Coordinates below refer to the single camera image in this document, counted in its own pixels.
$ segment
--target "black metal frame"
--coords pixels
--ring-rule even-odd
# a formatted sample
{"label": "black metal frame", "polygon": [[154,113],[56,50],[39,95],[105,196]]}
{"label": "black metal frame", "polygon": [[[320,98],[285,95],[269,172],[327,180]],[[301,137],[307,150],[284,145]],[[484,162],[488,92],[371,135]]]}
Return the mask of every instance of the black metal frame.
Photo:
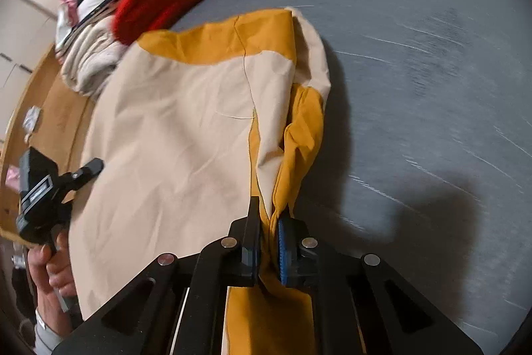
{"label": "black metal frame", "polygon": [[[228,287],[258,283],[260,227],[259,198],[252,197],[248,216],[232,223],[228,237],[186,258],[161,254],[54,355],[219,354]],[[376,255],[339,254],[309,237],[288,211],[278,229],[280,279],[310,294],[318,355],[482,355]]]}
{"label": "black metal frame", "polygon": [[[17,231],[23,240],[48,245],[57,253],[54,229],[70,224],[73,200],[63,203],[70,191],[96,178],[103,170],[103,161],[93,158],[76,172],[59,175],[58,165],[33,147],[20,157],[20,214]],[[70,312],[75,323],[81,322],[78,297],[62,296],[54,289],[61,309]]]}

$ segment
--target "white sleeve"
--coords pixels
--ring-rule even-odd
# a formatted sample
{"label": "white sleeve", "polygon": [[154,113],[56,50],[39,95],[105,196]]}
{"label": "white sleeve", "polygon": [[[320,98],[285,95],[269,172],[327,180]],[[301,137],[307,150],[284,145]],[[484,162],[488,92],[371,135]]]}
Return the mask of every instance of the white sleeve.
{"label": "white sleeve", "polygon": [[42,320],[38,312],[36,312],[37,323],[35,325],[35,354],[36,355],[51,355],[63,338],[54,333]]}

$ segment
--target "metal bolt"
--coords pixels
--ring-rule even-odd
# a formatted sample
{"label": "metal bolt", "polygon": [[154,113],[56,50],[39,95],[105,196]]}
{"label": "metal bolt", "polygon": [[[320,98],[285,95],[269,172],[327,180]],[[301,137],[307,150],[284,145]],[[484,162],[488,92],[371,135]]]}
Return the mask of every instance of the metal bolt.
{"label": "metal bolt", "polygon": [[364,262],[369,266],[377,266],[380,263],[380,257],[376,254],[366,254]]}
{"label": "metal bolt", "polygon": [[174,260],[175,257],[171,253],[163,253],[157,258],[157,261],[161,266],[171,265],[174,263]]}
{"label": "metal bolt", "polygon": [[232,249],[237,244],[238,244],[238,241],[235,240],[235,238],[231,238],[230,236],[222,239],[222,247],[225,249]]}
{"label": "metal bolt", "polygon": [[301,245],[306,249],[313,249],[318,246],[318,241],[315,238],[305,238],[301,241]]}

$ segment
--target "yellow fabric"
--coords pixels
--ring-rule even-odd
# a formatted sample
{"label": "yellow fabric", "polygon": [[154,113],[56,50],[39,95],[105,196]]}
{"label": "yellow fabric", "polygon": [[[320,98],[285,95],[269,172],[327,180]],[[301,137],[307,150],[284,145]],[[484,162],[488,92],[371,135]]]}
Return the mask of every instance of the yellow fabric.
{"label": "yellow fabric", "polygon": [[[227,330],[231,355],[312,355],[316,352],[310,296],[285,288],[277,278],[276,228],[280,213],[290,208],[301,181],[321,145],[324,114],[321,95],[313,88],[292,86],[287,126],[284,131],[284,158],[273,193],[271,219],[261,210],[263,222],[259,284],[231,288],[227,308]],[[252,168],[260,138],[257,119],[249,134]],[[258,191],[252,169],[251,194]]]}
{"label": "yellow fabric", "polygon": [[189,31],[151,31],[137,44],[153,55],[196,65],[275,51],[296,62],[292,12],[268,9],[206,23]]}

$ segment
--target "blue gripper pad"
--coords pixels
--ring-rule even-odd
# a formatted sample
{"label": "blue gripper pad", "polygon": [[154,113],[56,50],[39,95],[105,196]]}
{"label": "blue gripper pad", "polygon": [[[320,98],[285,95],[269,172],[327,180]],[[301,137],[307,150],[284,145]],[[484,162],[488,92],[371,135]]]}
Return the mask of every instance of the blue gripper pad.
{"label": "blue gripper pad", "polygon": [[288,273],[287,273],[287,254],[286,254],[286,245],[285,245],[285,228],[283,224],[283,219],[280,218],[277,224],[277,239],[279,244],[279,276],[281,278],[281,284],[286,286],[288,282]]}

